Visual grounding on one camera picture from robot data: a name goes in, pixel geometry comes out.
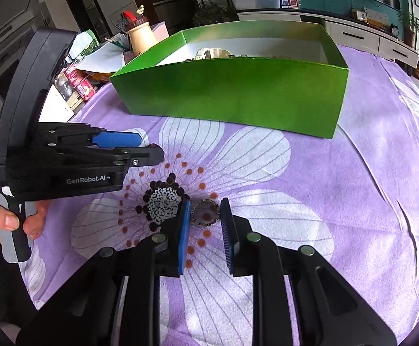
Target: blue gripper pad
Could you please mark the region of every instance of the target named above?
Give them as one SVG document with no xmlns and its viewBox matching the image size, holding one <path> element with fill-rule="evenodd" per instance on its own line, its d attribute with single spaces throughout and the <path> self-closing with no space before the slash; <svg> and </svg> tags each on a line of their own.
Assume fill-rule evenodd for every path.
<svg viewBox="0 0 419 346">
<path fill-rule="evenodd" d="M 99 148 L 139 147 L 142 137 L 138 133 L 103 131 L 93 137 L 93 144 Z"/>
<path fill-rule="evenodd" d="M 186 263 L 187 256 L 187 245 L 189 244 L 189 230 L 190 230 L 190 201 L 185 199 L 181 204 L 181 212 L 179 217 L 181 218 L 181 234 L 179 238 L 178 247 L 178 272 L 183 274 L 184 265 Z"/>
</svg>

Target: drawer handle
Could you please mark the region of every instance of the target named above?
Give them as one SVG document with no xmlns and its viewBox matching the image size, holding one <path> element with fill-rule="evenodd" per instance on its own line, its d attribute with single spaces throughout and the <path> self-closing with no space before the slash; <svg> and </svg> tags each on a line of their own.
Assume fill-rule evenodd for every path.
<svg viewBox="0 0 419 346">
<path fill-rule="evenodd" d="M 351 36 L 352 38 L 357 38 L 357 39 L 365 40 L 365 38 L 363 38 L 361 36 L 358 36 L 358 35 L 354 35 L 354 34 L 351 34 L 351 33 L 345 33 L 344 31 L 342 33 L 343 33 L 343 35 Z"/>
<path fill-rule="evenodd" d="M 398 50 L 393 49 L 393 51 L 394 51 L 395 53 L 398 53 L 399 55 L 401 55 L 401 56 L 403 56 L 403 57 L 408 58 L 408 56 L 407 56 L 407 55 L 405 55 L 405 54 L 404 54 L 404 53 L 402 53 L 402 52 L 399 52 Z"/>
</svg>

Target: flower center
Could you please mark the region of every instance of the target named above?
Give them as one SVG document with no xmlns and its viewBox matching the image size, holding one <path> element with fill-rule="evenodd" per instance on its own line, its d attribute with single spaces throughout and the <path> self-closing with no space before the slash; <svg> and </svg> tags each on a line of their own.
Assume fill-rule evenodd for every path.
<svg viewBox="0 0 419 346">
<path fill-rule="evenodd" d="M 176 216 L 181 200 L 175 189 L 158 188 L 150 195 L 147 209 L 153 221 L 160 225 L 163 221 Z"/>
</svg>

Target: metal screw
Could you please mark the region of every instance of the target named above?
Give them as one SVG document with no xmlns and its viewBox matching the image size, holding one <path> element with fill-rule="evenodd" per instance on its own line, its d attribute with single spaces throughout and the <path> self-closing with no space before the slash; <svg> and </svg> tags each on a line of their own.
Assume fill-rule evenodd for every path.
<svg viewBox="0 0 419 346">
<path fill-rule="evenodd" d="M 166 240 L 166 235 L 162 234 L 162 233 L 157 233 L 152 235 L 152 241 L 154 241 L 155 243 L 161 243 L 164 242 Z"/>
<path fill-rule="evenodd" d="M 114 254 L 114 249 L 112 247 L 102 247 L 99 251 L 100 256 L 102 257 L 109 257 Z"/>
<path fill-rule="evenodd" d="M 261 235 L 259 233 L 248 233 L 246 235 L 246 239 L 248 239 L 250 242 L 256 243 L 261 240 Z"/>
<path fill-rule="evenodd" d="M 301 247 L 301 252 L 306 256 L 312 256 L 315 250 L 312 246 L 305 245 Z"/>
</svg>

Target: black dot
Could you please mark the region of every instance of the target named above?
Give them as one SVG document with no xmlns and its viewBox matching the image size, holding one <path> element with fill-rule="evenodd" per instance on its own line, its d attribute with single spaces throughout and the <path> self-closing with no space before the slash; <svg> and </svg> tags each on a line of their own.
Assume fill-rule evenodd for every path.
<svg viewBox="0 0 419 346">
<path fill-rule="evenodd" d="M 149 224 L 150 231 L 155 232 L 158 229 L 158 225 L 155 222 Z"/>
</svg>

